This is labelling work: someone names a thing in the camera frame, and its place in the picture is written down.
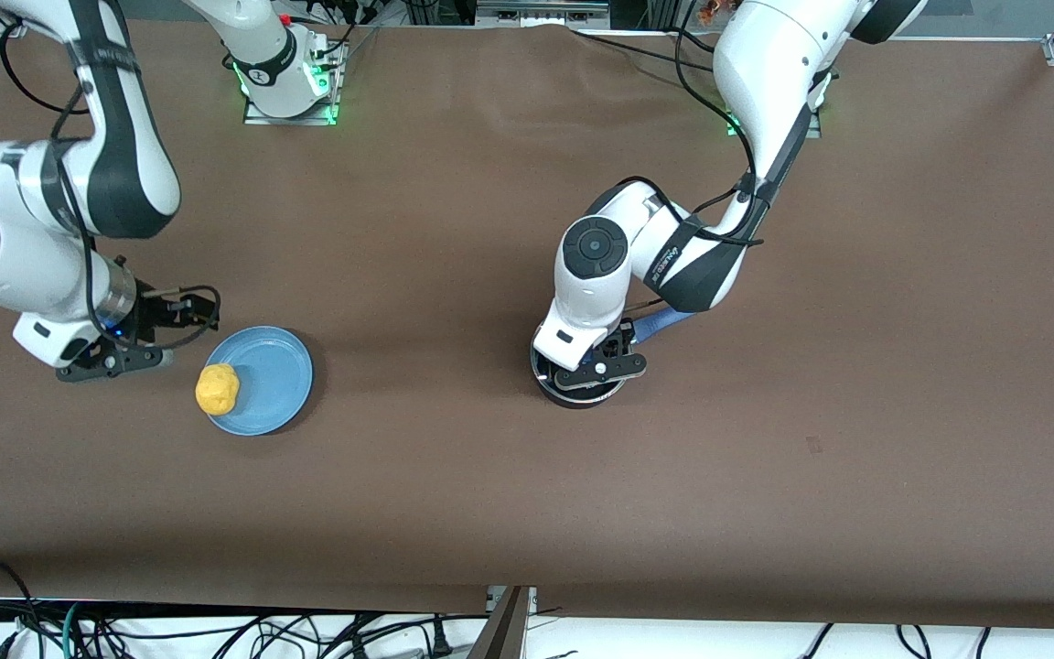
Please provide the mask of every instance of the brown tabletop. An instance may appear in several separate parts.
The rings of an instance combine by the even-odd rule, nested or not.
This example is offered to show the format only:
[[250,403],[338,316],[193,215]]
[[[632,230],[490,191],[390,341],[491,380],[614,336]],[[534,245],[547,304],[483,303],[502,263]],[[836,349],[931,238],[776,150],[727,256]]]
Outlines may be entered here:
[[[743,169],[668,63],[559,26],[386,30],[343,123],[246,127],[208,25],[131,31],[183,206],[100,250],[216,285],[222,327],[171,370],[62,385],[0,309],[0,559],[38,595],[473,609],[531,583],[569,614],[1054,625],[1037,43],[850,45],[731,295],[569,412],[527,364],[565,227],[628,175],[697,205]],[[62,103],[61,46],[12,49]],[[54,118],[0,66],[0,139]],[[260,324],[316,385],[235,438],[193,383]]]

